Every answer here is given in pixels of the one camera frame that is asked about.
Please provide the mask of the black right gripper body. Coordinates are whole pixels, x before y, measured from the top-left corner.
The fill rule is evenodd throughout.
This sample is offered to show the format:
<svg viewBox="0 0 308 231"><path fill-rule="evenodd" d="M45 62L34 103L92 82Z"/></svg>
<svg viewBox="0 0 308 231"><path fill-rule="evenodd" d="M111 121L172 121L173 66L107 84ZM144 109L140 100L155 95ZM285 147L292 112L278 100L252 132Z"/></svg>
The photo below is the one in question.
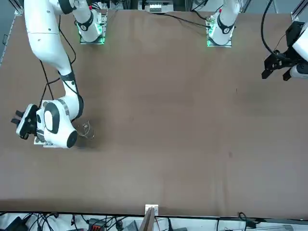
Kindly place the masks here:
<svg viewBox="0 0 308 231"><path fill-rule="evenodd" d="M27 140L29 135L37 135L36 111L29 112L23 125L23 139Z"/></svg>

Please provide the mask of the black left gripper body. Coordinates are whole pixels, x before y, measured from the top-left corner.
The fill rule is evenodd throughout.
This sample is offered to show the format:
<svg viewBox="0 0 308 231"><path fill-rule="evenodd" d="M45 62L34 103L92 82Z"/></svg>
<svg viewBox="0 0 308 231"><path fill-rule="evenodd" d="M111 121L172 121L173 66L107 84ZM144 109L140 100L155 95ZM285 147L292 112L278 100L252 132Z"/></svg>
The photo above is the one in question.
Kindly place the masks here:
<svg viewBox="0 0 308 231"><path fill-rule="evenodd" d="M293 65L305 62L304 59L299 55L299 53L295 51L295 49L293 48L293 45L301 35L304 25L305 25L304 22L294 21L286 30L287 50L284 53L282 53L282 56L289 60L286 61L280 58L278 60L278 66L277 66L278 69L282 69L285 67L292 67Z"/></svg>

